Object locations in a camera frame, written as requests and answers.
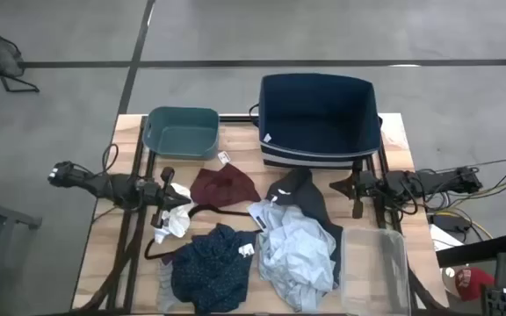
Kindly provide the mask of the white cloth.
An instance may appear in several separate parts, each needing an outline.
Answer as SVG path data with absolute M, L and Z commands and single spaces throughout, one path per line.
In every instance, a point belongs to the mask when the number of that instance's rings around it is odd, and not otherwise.
M 160 211 L 159 228 L 154 229 L 154 242 L 157 244 L 161 244 L 169 235 L 182 238 L 191 224 L 189 211 L 195 206 L 195 203 L 191 199 L 190 190 L 178 183 L 172 183 L 171 186 L 176 193 L 189 199 L 190 202 L 171 208 L 169 211 Z

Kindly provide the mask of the clear plastic bin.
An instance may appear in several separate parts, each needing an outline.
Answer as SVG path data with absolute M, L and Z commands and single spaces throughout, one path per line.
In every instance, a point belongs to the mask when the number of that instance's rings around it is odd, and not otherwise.
M 410 316 L 408 259 L 393 230 L 343 231 L 340 298 L 349 316 Z

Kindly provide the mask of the light blue shirt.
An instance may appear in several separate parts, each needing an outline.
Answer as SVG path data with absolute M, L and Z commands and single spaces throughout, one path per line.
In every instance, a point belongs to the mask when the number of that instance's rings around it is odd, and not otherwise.
M 315 312 L 335 287 L 336 240 L 296 205 L 263 200 L 248 207 L 261 227 L 259 273 L 296 312 Z

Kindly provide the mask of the red cap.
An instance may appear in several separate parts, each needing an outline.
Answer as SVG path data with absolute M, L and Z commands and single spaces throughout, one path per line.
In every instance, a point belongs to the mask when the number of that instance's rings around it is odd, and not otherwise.
M 454 285 L 462 301 L 472 301 L 481 297 L 483 286 L 492 286 L 495 278 L 483 269 L 465 267 L 454 275 Z

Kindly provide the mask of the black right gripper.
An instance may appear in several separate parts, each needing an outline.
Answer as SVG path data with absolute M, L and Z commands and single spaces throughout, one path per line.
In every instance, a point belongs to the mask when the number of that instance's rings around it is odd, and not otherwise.
M 352 173 L 343 180 L 329 184 L 329 187 L 347 198 L 354 198 L 352 217 L 361 219 L 364 213 L 362 197 L 371 198 L 377 219 L 384 218 L 383 198 L 378 193 L 379 179 L 373 164 L 373 159 L 354 161 Z

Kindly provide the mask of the grey knit cloth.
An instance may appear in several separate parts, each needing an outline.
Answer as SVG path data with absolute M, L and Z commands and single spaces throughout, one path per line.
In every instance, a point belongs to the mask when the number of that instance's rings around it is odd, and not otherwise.
M 169 312 L 175 305 L 181 304 L 172 288 L 172 272 L 172 259 L 170 257 L 161 259 L 158 263 L 157 272 L 159 285 L 156 304 L 159 312 Z

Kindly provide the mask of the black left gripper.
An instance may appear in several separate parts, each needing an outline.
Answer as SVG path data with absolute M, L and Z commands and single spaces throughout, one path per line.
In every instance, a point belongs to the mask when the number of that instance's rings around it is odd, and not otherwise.
M 136 189 L 141 195 L 141 203 L 145 206 L 154 205 L 157 207 L 150 222 L 154 228 L 163 226 L 162 211 L 170 211 L 192 202 L 191 192 L 187 187 L 178 183 L 170 183 L 174 175 L 175 170 L 172 167 L 165 167 L 161 174 L 163 186 L 156 183 L 154 179 L 139 180 L 136 183 Z

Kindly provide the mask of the dark navy garment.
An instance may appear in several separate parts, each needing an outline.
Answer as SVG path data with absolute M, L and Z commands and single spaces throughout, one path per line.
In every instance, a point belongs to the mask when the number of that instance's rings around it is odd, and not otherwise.
M 324 196 L 313 182 L 312 172 L 309 169 L 292 169 L 283 178 L 270 185 L 265 198 L 275 199 L 278 205 L 298 206 L 304 216 L 315 219 L 334 238 L 336 249 L 330 254 L 330 259 L 336 263 L 333 268 L 336 288 L 340 283 L 343 228 L 332 222 Z

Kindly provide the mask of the black desk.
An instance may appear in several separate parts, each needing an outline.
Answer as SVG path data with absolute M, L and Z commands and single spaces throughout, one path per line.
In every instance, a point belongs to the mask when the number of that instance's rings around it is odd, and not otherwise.
M 506 235 L 488 241 L 475 242 L 436 252 L 440 268 L 463 265 L 465 263 L 485 262 L 506 253 Z

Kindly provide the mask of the navy white striped fabric bin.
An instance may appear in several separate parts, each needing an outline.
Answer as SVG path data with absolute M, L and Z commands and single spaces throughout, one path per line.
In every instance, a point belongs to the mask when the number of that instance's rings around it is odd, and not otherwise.
M 264 164 L 349 169 L 381 147 L 373 84 L 318 73 L 266 75 L 256 118 Z

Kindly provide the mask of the navy dotted cloth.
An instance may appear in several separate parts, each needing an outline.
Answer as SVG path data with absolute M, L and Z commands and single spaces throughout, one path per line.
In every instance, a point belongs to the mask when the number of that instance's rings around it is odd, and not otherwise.
M 218 224 L 209 233 L 194 235 L 173 257 L 171 289 L 198 314 L 230 312 L 247 298 L 249 270 L 257 234 Z

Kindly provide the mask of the white paper sheet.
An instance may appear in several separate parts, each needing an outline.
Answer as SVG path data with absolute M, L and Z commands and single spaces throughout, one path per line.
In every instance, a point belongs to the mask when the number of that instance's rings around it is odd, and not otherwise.
M 463 243 L 450 234 L 435 226 L 434 224 L 429 225 L 430 237 L 433 241 L 433 247 L 436 251 L 445 250 L 448 248 L 454 248 L 462 246 Z

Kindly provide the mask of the black hanger with metal hook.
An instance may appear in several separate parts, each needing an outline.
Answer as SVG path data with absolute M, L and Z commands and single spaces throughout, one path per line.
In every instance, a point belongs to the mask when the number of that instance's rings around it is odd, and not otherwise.
M 189 215 L 191 224 L 182 238 L 169 235 L 161 244 L 157 244 L 154 242 L 155 228 L 152 226 L 153 237 L 145 247 L 144 258 L 151 261 L 170 255 L 193 242 L 195 237 L 209 234 L 218 225 L 229 226 L 236 232 L 261 232 L 260 226 L 244 208 L 238 211 L 227 211 L 212 205 L 195 205 L 189 211 Z

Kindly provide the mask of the teal plastic bin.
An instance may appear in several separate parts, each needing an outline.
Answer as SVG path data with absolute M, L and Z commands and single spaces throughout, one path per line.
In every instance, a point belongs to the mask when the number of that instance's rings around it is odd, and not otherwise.
M 218 152 L 219 126 L 213 109 L 161 106 L 149 113 L 142 142 L 161 157 L 210 160 Z

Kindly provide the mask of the maroon cloth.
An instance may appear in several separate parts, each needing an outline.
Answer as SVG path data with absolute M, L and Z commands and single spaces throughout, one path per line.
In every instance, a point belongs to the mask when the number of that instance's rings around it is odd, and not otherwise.
M 190 192 L 195 203 L 218 208 L 261 200 L 254 182 L 230 163 L 217 171 L 201 169 L 192 183 Z

